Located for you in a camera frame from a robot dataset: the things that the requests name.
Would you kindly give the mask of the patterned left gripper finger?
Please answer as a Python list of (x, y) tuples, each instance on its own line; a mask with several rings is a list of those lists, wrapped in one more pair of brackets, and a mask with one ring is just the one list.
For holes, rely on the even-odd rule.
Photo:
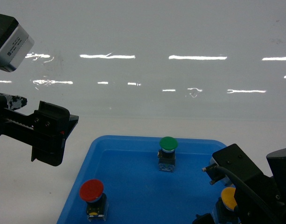
[(18, 110), (27, 105), (28, 100), (18, 95), (9, 95), (0, 93), (1, 105), (3, 108)]

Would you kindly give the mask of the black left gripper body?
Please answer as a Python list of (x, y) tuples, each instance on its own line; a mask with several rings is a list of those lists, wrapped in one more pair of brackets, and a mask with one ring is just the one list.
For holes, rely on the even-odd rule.
[(23, 115), (3, 108), (0, 99), (0, 136), (6, 135), (21, 142), (35, 142), (35, 131), (31, 127), (32, 115)]

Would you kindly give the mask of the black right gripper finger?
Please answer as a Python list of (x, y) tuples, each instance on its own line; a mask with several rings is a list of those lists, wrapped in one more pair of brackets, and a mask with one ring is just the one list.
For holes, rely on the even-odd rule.
[(196, 214), (196, 218), (192, 221), (192, 224), (215, 224), (215, 221), (210, 213), (203, 215)]

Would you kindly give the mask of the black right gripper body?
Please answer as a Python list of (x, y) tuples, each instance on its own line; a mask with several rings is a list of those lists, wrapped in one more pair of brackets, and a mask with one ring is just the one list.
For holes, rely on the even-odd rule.
[(242, 224), (286, 224), (286, 205), (273, 178), (234, 181), (235, 212)]

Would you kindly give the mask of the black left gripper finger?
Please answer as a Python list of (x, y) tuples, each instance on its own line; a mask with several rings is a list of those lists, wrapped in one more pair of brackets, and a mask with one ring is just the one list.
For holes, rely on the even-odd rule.
[(32, 146), (31, 161), (39, 160), (51, 166), (59, 166), (63, 161), (65, 143), (79, 121), (69, 110), (41, 101), (34, 111), (33, 130), (38, 139)]

